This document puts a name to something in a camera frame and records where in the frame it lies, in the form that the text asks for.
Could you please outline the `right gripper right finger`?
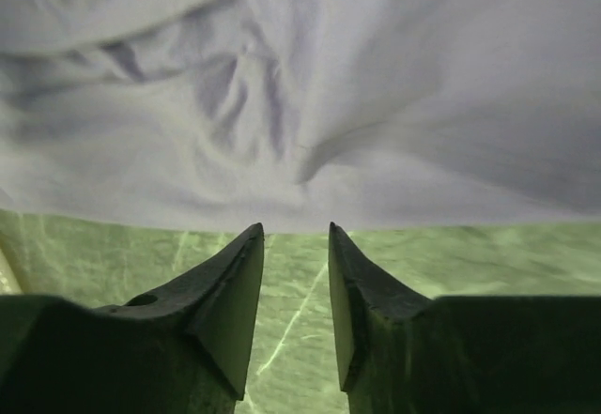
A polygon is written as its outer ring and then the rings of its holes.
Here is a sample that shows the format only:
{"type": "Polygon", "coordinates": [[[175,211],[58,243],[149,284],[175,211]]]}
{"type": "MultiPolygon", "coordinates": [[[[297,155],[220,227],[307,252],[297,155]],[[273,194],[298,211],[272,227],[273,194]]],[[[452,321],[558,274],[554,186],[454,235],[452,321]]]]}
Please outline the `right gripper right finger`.
{"type": "Polygon", "coordinates": [[[596,413],[597,296],[429,299],[329,232],[341,390],[353,413],[596,413]]]}

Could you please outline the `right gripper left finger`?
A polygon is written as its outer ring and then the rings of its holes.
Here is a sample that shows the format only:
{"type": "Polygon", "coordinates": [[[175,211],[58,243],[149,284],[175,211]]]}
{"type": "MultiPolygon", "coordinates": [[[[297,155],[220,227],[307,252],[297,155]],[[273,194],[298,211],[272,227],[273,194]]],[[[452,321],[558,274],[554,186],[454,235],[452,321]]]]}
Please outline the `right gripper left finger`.
{"type": "Polygon", "coordinates": [[[124,305],[2,297],[2,411],[232,412],[245,392],[263,264],[254,224],[124,305]]]}

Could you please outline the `lavender t shirt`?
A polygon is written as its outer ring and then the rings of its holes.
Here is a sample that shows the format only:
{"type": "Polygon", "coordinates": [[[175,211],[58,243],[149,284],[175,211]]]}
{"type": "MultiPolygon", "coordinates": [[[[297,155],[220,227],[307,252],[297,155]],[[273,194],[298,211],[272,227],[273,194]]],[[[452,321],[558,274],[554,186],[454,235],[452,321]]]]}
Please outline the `lavender t shirt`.
{"type": "Polygon", "coordinates": [[[1,205],[274,232],[600,217],[600,0],[1,0],[1,205]]]}

